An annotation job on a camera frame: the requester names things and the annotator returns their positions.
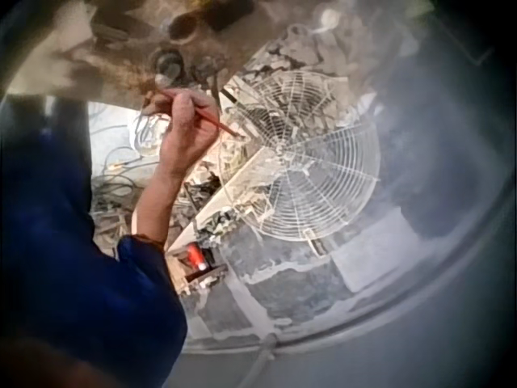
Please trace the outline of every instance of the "white fan grille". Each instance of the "white fan grille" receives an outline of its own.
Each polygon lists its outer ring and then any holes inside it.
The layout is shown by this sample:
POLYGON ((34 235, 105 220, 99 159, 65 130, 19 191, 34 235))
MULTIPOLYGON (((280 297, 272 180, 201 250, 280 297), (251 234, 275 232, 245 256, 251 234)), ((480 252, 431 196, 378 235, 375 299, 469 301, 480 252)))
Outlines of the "white fan grille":
POLYGON ((291 241, 350 223, 375 187, 380 152, 346 80, 284 72, 239 100, 228 123, 246 139, 222 138, 220 169, 245 222, 291 241))

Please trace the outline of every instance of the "fan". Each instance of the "fan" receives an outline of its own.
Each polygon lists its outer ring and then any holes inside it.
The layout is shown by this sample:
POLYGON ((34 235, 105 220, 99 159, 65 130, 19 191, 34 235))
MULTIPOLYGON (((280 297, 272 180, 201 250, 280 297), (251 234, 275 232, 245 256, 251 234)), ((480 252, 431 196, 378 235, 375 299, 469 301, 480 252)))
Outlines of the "fan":
POLYGON ((321 238, 367 204, 380 165, 374 125, 345 78, 289 71, 241 84, 226 122, 220 174, 239 216, 263 234, 321 238))

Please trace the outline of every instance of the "blue shirt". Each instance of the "blue shirt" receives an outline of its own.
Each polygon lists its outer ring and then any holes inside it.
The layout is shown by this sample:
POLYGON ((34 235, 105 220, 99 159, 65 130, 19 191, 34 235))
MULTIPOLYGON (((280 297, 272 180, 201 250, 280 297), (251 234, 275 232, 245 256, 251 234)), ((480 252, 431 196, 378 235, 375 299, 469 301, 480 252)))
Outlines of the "blue shirt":
POLYGON ((161 386, 187 324, 164 255, 93 242, 90 177, 52 137, 2 145, 2 334, 22 331, 126 386, 161 386))

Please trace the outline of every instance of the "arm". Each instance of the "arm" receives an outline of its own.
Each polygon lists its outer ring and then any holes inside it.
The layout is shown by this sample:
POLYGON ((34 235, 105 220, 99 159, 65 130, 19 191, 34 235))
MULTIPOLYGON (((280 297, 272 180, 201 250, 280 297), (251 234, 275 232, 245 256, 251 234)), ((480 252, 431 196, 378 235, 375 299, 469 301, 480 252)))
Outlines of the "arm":
POLYGON ((132 216, 132 233, 163 247, 169 232, 172 205, 189 169, 206 153, 218 136, 215 125, 195 114, 194 106, 217 117, 214 101, 193 91, 177 91, 174 104, 156 95, 145 114, 171 115, 163 138, 160 162, 132 216))

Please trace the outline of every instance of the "person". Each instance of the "person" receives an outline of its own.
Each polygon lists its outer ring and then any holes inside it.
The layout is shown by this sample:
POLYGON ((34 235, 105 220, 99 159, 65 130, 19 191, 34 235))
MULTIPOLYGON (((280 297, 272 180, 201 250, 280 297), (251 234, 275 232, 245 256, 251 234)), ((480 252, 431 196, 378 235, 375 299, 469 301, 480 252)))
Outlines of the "person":
MULTIPOLYGON (((218 117, 214 101, 174 92, 173 103, 157 95, 144 111, 168 112, 171 124, 118 259, 93 242, 89 150, 60 133, 87 116, 73 118, 68 102, 55 121, 32 120, 23 134, 3 124, 2 386, 155 387, 170 374, 187 333, 164 258, 170 214, 186 173, 218 136, 195 114, 197 106, 218 117)), ((13 106, 11 116, 29 120, 27 106, 13 106)))

